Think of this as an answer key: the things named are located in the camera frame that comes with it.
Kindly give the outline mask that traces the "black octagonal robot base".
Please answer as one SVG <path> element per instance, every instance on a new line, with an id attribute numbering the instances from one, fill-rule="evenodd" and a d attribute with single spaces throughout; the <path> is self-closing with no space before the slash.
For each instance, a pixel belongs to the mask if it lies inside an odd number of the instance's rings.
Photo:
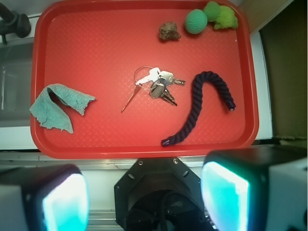
<path id="1" fill-rule="evenodd" d="M 201 179 L 178 158 L 141 158 L 114 186 L 125 231 L 212 231 Z"/>

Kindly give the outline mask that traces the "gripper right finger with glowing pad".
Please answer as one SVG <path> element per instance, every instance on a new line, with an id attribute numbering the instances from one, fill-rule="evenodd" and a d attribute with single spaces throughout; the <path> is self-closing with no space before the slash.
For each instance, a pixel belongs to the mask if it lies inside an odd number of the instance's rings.
<path id="1" fill-rule="evenodd" d="M 212 151 L 202 167 L 201 192 L 219 231 L 305 231 L 308 151 L 293 146 Z"/>

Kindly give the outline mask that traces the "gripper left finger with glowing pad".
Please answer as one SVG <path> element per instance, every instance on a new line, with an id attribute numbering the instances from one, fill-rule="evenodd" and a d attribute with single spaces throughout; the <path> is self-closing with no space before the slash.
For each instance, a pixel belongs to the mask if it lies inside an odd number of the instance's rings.
<path id="1" fill-rule="evenodd" d="M 89 212 L 88 182 L 73 164 L 0 171 L 2 231 L 85 231 Z"/>

